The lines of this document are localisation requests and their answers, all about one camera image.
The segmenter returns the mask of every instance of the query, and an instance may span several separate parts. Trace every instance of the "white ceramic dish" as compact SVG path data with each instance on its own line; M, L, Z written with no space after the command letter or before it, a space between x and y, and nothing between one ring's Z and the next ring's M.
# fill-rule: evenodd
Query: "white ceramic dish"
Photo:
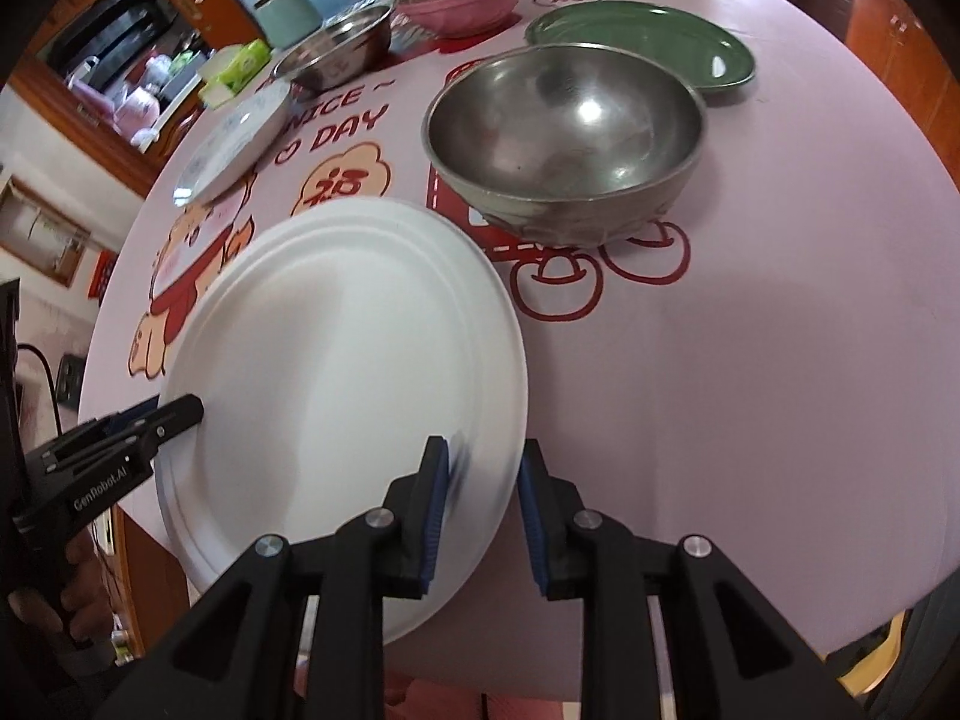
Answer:
M257 238L181 338L161 402L193 392L205 417L155 467L198 589L263 533L315 538L380 505L429 435L452 464L437 573L424 600L387 603L385 640L464 584L514 488L527 379L510 296L463 232L395 200L325 202Z
M280 135L291 104L290 83L278 80L224 111L176 180L174 204L209 202L233 186Z

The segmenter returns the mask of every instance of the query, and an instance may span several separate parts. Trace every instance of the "framed picture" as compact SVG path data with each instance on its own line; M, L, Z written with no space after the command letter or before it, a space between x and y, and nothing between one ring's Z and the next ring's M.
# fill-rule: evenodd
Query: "framed picture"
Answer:
M89 230L18 178L0 190L0 248L56 283L73 283L89 238Z

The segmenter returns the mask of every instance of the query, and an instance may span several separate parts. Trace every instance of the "human hand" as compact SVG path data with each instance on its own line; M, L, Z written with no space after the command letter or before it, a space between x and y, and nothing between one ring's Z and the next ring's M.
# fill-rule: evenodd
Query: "human hand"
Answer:
M113 609L89 531L84 529L71 538L65 552L67 562L77 567L61 592L64 609L73 613L70 635L75 641L107 638L113 630ZM45 634L59 634L64 630L59 615L35 589L23 587L15 590L8 595L7 601L13 613L27 625Z

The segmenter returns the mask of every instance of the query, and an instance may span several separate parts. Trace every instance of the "table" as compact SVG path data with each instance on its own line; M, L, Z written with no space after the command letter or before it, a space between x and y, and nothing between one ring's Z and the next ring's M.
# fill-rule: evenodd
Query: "table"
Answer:
M158 391L196 295L257 232L332 194L425 201L511 289L528 435L551 471L637 533L711 536L829 651L960 565L960 196L880 81L786 1L647 0L736 33L757 80L712 103L702 164L640 240L519 245L440 184L419 124L453 71L519 46L531 18L567 1L521 0L520 22L493 38L427 44L323 95L206 225L170 202L221 117L204 114L120 254L82 415ZM122 505L167 543L152 485ZM569 699L579 643L579 605L536 594L514 503L467 585L388 663Z

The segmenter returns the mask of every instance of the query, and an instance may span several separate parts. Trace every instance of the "blue gripper pad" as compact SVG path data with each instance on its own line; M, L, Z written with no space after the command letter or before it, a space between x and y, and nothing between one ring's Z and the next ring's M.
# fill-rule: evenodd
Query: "blue gripper pad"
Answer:
M443 510L446 507L446 492L450 487L450 447L444 440L440 449L440 461L433 476L430 504L424 519L424 560L421 565L421 588L426 593L437 570L437 555L440 552L440 529L443 527Z
M546 560L546 532L541 514L536 507L533 478L530 473L530 461L526 454L520 458L520 474L517 475L517 494L520 495L520 512L523 515L523 530L527 535L527 550L530 553L530 567L534 572L534 581L546 595L549 574Z

